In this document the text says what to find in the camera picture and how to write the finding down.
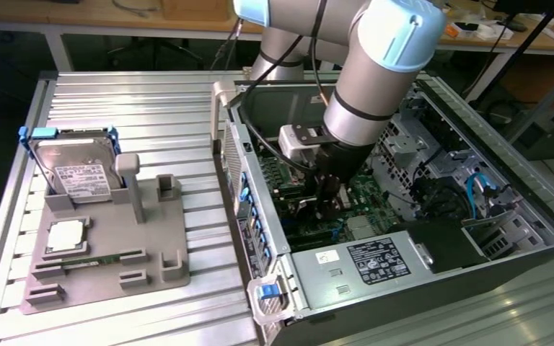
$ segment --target circuit board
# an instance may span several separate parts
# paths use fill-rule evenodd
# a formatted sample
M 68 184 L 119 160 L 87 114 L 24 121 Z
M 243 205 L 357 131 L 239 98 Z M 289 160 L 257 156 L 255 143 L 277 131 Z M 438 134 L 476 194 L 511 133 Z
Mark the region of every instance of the circuit board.
M 337 218 L 298 218 L 299 205 L 313 195 L 305 191 L 305 175 L 275 157 L 261 157 L 261 167 L 294 252 L 385 234 L 401 222 L 374 177 L 362 172 L 350 181 L 350 203 Z

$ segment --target power supply label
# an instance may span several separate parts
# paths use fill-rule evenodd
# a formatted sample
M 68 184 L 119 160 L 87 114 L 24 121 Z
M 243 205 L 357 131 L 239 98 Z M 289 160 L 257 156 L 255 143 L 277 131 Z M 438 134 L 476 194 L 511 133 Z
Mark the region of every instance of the power supply label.
M 72 198 L 110 195 L 111 187 L 100 164 L 55 167 L 62 185 Z
M 368 285 L 412 274 L 392 238 L 353 245 L 348 250 Z

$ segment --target hard drive label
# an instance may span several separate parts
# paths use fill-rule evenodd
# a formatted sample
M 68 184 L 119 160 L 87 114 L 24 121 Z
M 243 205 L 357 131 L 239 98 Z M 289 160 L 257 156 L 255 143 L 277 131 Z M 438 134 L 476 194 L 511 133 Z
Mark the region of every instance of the hard drive label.
M 368 285 L 412 274 L 392 238 L 353 245 L 348 250 Z
M 72 198 L 110 195 L 111 188 L 100 164 L 56 167 L 66 192 Z

